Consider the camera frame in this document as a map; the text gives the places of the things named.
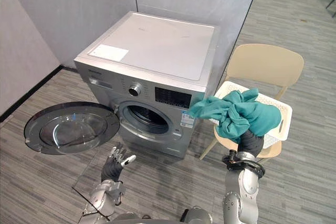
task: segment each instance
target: digital display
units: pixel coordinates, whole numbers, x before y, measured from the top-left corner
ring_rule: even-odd
[[[156,102],[189,109],[191,94],[155,87],[155,100]]]

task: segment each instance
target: plastic basket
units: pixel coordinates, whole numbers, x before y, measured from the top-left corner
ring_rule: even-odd
[[[220,89],[216,92],[215,97],[223,98],[234,90],[244,92],[248,90],[248,88],[235,84],[231,81],[225,81]],[[263,148],[268,148],[277,141],[285,141],[288,137],[290,121],[292,118],[293,109],[291,108],[291,106],[260,93],[256,101],[264,104],[274,105],[280,110],[281,113],[281,122],[279,123],[279,125],[265,134]],[[217,125],[219,124],[217,120],[210,120]]]

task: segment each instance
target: control knob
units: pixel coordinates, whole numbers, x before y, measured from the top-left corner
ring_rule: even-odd
[[[130,86],[128,92],[130,92],[132,96],[137,97],[141,93],[140,85],[136,84]]]

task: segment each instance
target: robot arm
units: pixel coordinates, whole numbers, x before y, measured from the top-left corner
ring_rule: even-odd
[[[121,204],[125,188],[119,176],[125,165],[136,158],[125,158],[126,150],[118,143],[113,147],[101,171],[101,183],[91,192],[79,224],[106,223],[114,213],[115,206]]]
[[[256,162],[256,156],[262,149],[264,138],[256,137],[250,131],[240,138],[238,153],[230,150],[230,155],[223,158],[228,169],[223,200],[225,224],[255,224],[258,220],[258,180],[265,170]]]
[[[264,175],[264,168],[256,162],[264,144],[263,137],[256,137],[250,131],[244,133],[238,146],[238,153],[230,150],[230,155],[223,158],[228,173],[225,178],[226,194],[223,200],[225,224],[255,224],[258,220],[256,197],[258,180]],[[83,212],[79,224],[111,223],[110,217],[116,205],[121,203],[124,188],[119,176],[125,165],[135,160],[135,155],[124,158],[122,145],[114,147],[101,172],[101,183],[91,192],[91,197]],[[138,223],[134,213],[117,217],[113,223]],[[199,207],[187,211],[181,221],[188,224],[211,224],[211,216]],[[176,224],[176,221],[146,220],[148,224]]]

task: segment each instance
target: washing machine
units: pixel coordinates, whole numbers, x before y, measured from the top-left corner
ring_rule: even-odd
[[[26,144],[46,154],[85,151],[119,132],[125,143],[184,157],[207,94],[218,28],[129,12],[75,58],[99,104],[46,108],[26,124]]]

